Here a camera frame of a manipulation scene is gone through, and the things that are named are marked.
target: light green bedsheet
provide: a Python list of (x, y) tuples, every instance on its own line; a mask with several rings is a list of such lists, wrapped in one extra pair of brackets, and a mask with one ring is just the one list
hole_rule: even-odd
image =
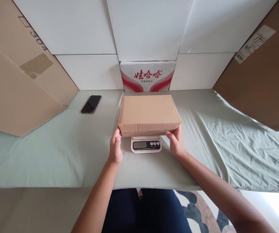
[[(279, 192), (279, 132), (230, 107), (212, 89), (161, 93), (80, 91), (67, 109), (23, 138), (0, 132), (0, 188), (92, 187), (106, 162), (123, 95), (171, 94), (182, 119), (186, 150), (237, 189)], [(94, 114), (80, 110), (90, 95)], [(169, 152), (134, 154), (122, 139), (115, 189), (199, 187)]]

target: red chinese text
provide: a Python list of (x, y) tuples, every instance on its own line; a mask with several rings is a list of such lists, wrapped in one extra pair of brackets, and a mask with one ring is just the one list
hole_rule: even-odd
[(148, 70), (147, 73), (144, 74), (144, 77), (150, 78), (150, 75), (152, 75), (152, 74), (150, 73), (150, 70)]
[(158, 70), (157, 73), (154, 73), (154, 74), (153, 74), (153, 76), (155, 76), (155, 78), (158, 78), (160, 75), (161, 75), (161, 74), (160, 74), (160, 70)]
[(137, 74), (135, 74), (134, 78), (143, 79), (143, 71), (140, 70), (140, 73), (137, 72)]

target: white sticker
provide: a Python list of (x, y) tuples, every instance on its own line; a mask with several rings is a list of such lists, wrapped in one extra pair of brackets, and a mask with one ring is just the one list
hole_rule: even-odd
[(269, 39), (276, 31), (272, 28), (263, 25), (234, 55), (238, 63), (242, 63), (248, 58), (256, 49), (258, 49), (267, 39)]

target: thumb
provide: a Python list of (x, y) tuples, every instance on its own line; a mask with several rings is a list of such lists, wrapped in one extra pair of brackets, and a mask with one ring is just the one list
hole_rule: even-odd
[(121, 139), (119, 137), (115, 137), (114, 139), (114, 147), (115, 149), (120, 149)]
[(167, 131), (165, 133), (165, 135), (168, 137), (168, 139), (172, 142), (172, 143), (178, 143), (177, 138), (174, 136), (174, 134), (170, 133), (169, 131)]

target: brown tape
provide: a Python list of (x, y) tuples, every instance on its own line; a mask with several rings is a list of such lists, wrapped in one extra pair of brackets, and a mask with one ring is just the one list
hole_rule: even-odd
[(51, 65), (53, 65), (53, 62), (45, 55), (45, 53), (41, 53), (35, 58), (22, 64), (20, 67), (32, 79), (35, 79), (38, 77), (38, 75), (42, 74)]

